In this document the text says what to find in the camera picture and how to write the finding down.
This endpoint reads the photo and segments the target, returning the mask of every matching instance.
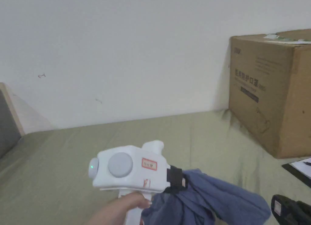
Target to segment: box label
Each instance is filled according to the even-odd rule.
[[[252,94],[250,91],[246,90],[246,88],[241,87],[241,92],[243,92],[245,95],[249,96],[251,99],[255,100],[256,103],[259,102],[259,98]]]

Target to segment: red label sticker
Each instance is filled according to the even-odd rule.
[[[155,161],[143,158],[142,159],[142,167],[156,171],[158,169],[158,164]]]

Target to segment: black strap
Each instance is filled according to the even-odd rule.
[[[188,179],[183,174],[182,169],[171,166],[171,169],[166,170],[166,181],[171,183],[170,187],[164,190],[164,193],[177,194],[179,191],[188,188]]]

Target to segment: olive green fabric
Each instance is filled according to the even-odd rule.
[[[229,111],[93,125],[28,134],[0,160],[1,224],[85,224],[117,192],[100,191],[88,164],[101,150],[159,139],[167,162],[263,196],[311,204],[310,188],[283,170]],[[273,217],[267,224],[277,224]]]

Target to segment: paper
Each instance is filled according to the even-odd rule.
[[[265,42],[275,42],[275,43],[282,43],[282,44],[295,44],[295,45],[300,45],[300,44],[311,44],[311,42],[306,42],[306,41],[293,41],[293,42],[265,41]]]
[[[311,158],[293,162],[293,163],[290,163],[290,165],[292,165],[295,169],[297,169],[298,171],[300,171],[301,173],[309,177],[309,179],[311,179],[311,166],[305,164],[304,162],[311,163]]]

